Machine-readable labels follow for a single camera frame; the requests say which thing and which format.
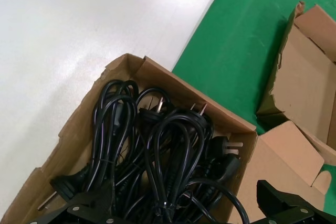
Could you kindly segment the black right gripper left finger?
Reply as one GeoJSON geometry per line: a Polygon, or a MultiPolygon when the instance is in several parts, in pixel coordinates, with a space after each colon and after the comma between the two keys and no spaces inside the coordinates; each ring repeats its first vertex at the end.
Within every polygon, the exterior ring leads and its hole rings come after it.
{"type": "Polygon", "coordinates": [[[112,198],[112,185],[106,182],[99,189],[79,193],[63,207],[28,223],[114,223],[112,198]]]}

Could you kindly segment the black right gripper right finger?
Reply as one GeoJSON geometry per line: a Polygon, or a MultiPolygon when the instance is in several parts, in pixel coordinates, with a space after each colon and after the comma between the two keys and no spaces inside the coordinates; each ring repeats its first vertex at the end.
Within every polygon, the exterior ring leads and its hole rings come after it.
{"type": "Polygon", "coordinates": [[[318,210],[298,195],[278,191],[266,180],[257,182],[257,203],[265,215],[257,223],[335,224],[335,216],[318,210]]]}

